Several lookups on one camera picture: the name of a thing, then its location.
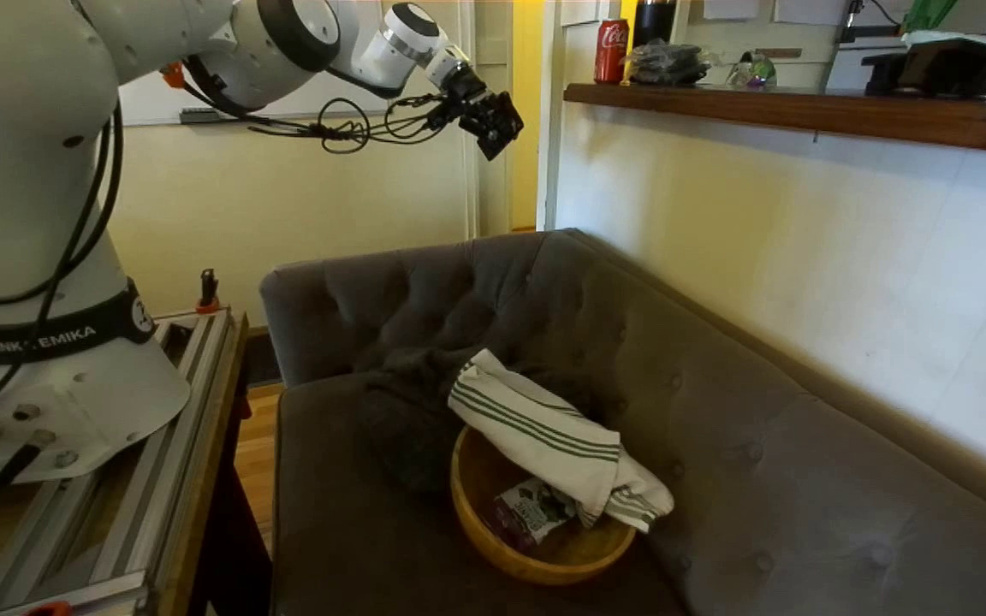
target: white towel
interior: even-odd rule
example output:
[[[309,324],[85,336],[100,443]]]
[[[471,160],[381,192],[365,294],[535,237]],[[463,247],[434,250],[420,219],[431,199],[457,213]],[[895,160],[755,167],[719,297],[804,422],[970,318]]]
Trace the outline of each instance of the white towel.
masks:
[[[675,508],[667,487],[626,454],[618,432],[592,423],[489,348],[457,369],[447,409],[509,463],[572,496],[586,523],[608,513],[648,533]]]

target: metal frame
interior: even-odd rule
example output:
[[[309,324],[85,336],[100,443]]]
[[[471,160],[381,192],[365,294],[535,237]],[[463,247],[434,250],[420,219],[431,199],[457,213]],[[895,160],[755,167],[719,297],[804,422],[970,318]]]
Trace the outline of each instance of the metal frame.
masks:
[[[176,324],[192,324],[192,340],[177,363],[177,372],[192,382],[192,397],[169,427],[147,437],[90,582],[61,597],[33,597],[85,517],[100,474],[40,487],[15,539],[0,551],[0,616],[31,613],[50,604],[68,604],[76,613],[147,613],[157,555],[169,540],[192,443],[201,427],[233,318],[218,312],[204,318],[177,318]]]

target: tufted upholstery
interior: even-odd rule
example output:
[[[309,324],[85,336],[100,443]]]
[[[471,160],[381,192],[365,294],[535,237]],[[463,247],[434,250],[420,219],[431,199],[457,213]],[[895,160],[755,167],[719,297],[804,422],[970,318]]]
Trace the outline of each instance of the tufted upholstery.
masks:
[[[680,496],[654,551],[691,613],[986,613],[981,501],[581,232],[297,265],[262,297],[287,386],[489,345],[601,409]],[[276,540],[301,523],[284,488],[313,484],[284,423],[282,452]]]

